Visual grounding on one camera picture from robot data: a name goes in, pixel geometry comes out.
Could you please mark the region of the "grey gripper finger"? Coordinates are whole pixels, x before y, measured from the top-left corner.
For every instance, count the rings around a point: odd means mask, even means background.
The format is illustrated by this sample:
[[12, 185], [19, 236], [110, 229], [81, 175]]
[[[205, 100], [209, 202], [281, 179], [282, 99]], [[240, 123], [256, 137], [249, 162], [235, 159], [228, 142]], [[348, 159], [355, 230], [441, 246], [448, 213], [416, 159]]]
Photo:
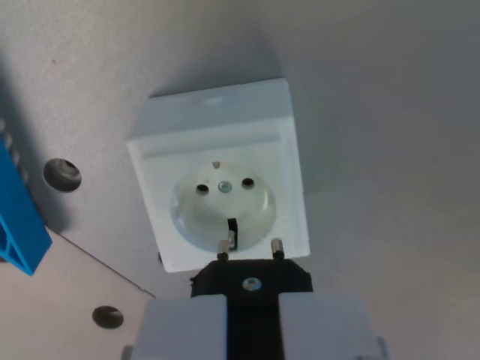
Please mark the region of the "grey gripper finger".
[[350, 295], [279, 295], [285, 359], [388, 359], [363, 304]]
[[132, 359], [226, 359], [227, 298], [154, 299], [145, 308]]

